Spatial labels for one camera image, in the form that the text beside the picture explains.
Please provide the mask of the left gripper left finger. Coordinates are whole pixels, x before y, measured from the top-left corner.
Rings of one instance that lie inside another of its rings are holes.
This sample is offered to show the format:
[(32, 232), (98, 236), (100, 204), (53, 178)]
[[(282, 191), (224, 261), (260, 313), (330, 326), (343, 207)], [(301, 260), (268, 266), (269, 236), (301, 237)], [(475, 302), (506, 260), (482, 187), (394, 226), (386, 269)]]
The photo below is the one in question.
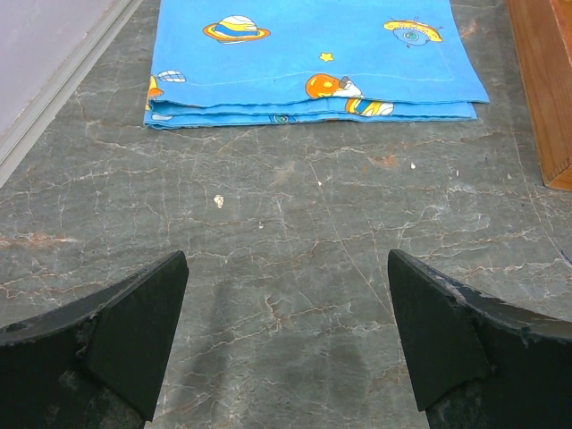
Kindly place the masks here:
[(154, 418), (189, 268), (176, 251), (1, 329), (3, 428), (142, 428)]

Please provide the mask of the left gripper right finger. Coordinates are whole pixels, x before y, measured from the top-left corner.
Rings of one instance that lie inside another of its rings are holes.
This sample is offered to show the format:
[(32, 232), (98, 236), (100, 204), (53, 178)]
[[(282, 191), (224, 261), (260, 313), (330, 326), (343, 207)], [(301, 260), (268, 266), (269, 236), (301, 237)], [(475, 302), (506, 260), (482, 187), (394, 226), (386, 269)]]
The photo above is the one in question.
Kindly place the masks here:
[(571, 324), (516, 307), (408, 253), (388, 255), (416, 406), (432, 428), (569, 428)]

